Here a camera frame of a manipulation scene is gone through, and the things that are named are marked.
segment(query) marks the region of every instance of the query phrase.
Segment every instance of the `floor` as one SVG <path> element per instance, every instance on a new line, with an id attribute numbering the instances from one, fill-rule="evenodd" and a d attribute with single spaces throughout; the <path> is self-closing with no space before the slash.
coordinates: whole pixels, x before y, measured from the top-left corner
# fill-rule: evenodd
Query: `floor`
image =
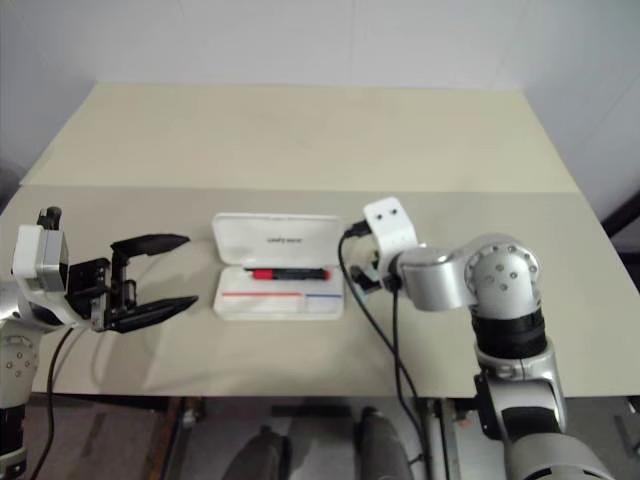
<path id="1" fill-rule="evenodd" d="M 36 398 L 27 408 L 31 468 L 46 439 L 43 405 Z M 355 480 L 353 424 L 366 405 L 389 417 L 414 456 L 417 440 L 393 398 L 215 398 L 207 399 L 204 420 L 180 435 L 167 480 L 221 479 L 232 456 L 263 424 L 291 438 L 291 480 Z M 640 478 L 640 457 L 633 451 L 640 442 L 640 416 L 624 399 L 571 399 L 568 409 L 569 432 L 586 441 L 617 480 Z M 62 398 L 56 419 L 56 441 L 41 479 L 143 478 L 159 413 Z M 501 446 L 482 436 L 473 414 L 456 425 L 456 435 L 462 480 L 504 478 Z M 420 464 L 414 474 L 424 479 Z"/>

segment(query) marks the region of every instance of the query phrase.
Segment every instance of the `black cable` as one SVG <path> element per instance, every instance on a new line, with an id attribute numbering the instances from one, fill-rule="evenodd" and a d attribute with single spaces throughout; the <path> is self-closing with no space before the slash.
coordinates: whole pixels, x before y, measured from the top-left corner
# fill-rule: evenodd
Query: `black cable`
<path id="1" fill-rule="evenodd" d="M 349 290 L 351 290 L 351 293 L 353 294 L 353 298 L 355 298 L 358 306 L 360 307 L 360 310 L 362 310 L 362 313 L 364 313 L 364 316 L 367 317 L 367 320 L 369 320 L 369 323 L 371 323 L 371 326 L 376 331 L 380 339 L 384 342 L 384 344 L 387 346 L 389 351 L 393 354 L 394 353 L 393 345 L 391 344 L 387 336 L 382 331 L 382 328 L 380 328 L 380 325 L 378 325 L 378 322 L 376 321 L 376 319 L 373 318 L 373 315 L 371 315 L 371 312 L 369 312 L 369 309 L 360 298 L 360 295 L 358 295 L 358 292 L 356 291 L 356 287 L 353 285 L 353 282 L 351 281 L 351 277 L 349 277 L 349 274 L 347 273 L 347 267 L 344 262 L 344 256 L 342 255 L 342 246 L 344 244 L 344 241 L 347 238 L 349 237 L 345 234 L 340 239 L 340 242 L 338 242 L 338 262 L 340 263 L 340 270 L 342 270 L 342 275 L 344 275 L 344 279 L 347 282 L 347 285 L 349 286 Z M 416 390 L 416 386 L 413 383 L 413 380 L 411 379 L 411 375 L 409 375 L 409 372 L 405 368 L 404 363 L 402 363 L 402 360 L 399 360 L 399 363 L 400 363 L 400 370 L 402 371 L 404 378 L 407 379 L 407 383 L 409 384 L 409 389 L 411 390 L 411 394 L 413 395 L 414 399 L 417 401 L 418 391 Z"/>
<path id="2" fill-rule="evenodd" d="M 53 352 L 53 357 L 51 357 L 51 363 L 49 363 L 49 374 L 47 376 L 47 417 L 49 420 L 49 433 L 47 436 L 47 443 L 44 447 L 44 450 L 40 454 L 38 464 L 31 474 L 31 480 L 36 480 L 36 478 L 38 478 L 40 470 L 42 469 L 42 465 L 44 465 L 44 461 L 47 459 L 47 455 L 49 455 L 49 450 L 51 450 L 51 445 L 53 444 L 53 436 L 55 434 L 55 424 L 53 421 L 53 372 L 56 367 L 58 355 L 60 355 L 60 350 L 62 350 L 62 346 L 64 345 L 64 342 L 67 340 L 67 338 L 69 338 L 69 335 L 71 335 L 71 332 L 73 332 L 72 328 L 67 330 L 67 333 L 65 333 L 64 336 L 60 339 L 55 352 Z"/>
<path id="3" fill-rule="evenodd" d="M 396 394 L 398 395 L 398 401 L 400 402 L 400 405 L 402 406 L 404 413 L 407 414 L 407 417 L 411 421 L 411 425 L 413 425 L 413 428 L 416 431 L 418 440 L 420 440 L 420 451 L 422 452 L 422 457 L 424 458 L 427 451 L 424 432 L 422 431 L 422 428 L 420 428 L 420 424 L 416 420 L 415 415 L 407 405 L 407 402 L 404 399 L 404 394 L 402 393 L 402 378 L 400 378 L 400 339 L 398 338 L 398 291 L 394 290 L 392 293 L 393 293 L 393 315 L 392 315 L 393 366 L 394 366 L 394 376 L 396 380 Z"/>

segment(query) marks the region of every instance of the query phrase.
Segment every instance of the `blue line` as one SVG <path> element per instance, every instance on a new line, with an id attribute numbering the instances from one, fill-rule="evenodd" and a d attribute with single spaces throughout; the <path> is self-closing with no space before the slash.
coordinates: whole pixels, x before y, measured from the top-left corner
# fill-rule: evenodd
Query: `blue line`
<path id="1" fill-rule="evenodd" d="M 321 298 L 342 298 L 342 295 L 336 295 L 334 293 L 307 293 L 306 297 L 321 297 Z"/>

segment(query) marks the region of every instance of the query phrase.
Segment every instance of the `white wall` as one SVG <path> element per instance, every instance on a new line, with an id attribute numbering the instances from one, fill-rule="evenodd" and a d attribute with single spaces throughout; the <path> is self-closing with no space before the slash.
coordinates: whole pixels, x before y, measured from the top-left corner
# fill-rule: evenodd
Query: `white wall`
<path id="1" fill-rule="evenodd" d="M 95 80 L 521 88 L 599 216 L 640 188 L 635 0 L 0 0 L 0 17 L 0 159 L 23 167 Z"/>

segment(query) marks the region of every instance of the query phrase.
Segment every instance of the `open case lid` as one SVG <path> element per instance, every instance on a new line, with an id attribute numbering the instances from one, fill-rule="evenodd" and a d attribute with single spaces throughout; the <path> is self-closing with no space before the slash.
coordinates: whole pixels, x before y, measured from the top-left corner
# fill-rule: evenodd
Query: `open case lid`
<path id="1" fill-rule="evenodd" d="M 343 231 L 342 220 L 329 215 L 219 213 L 213 217 L 220 258 L 243 267 L 337 265 Z"/>

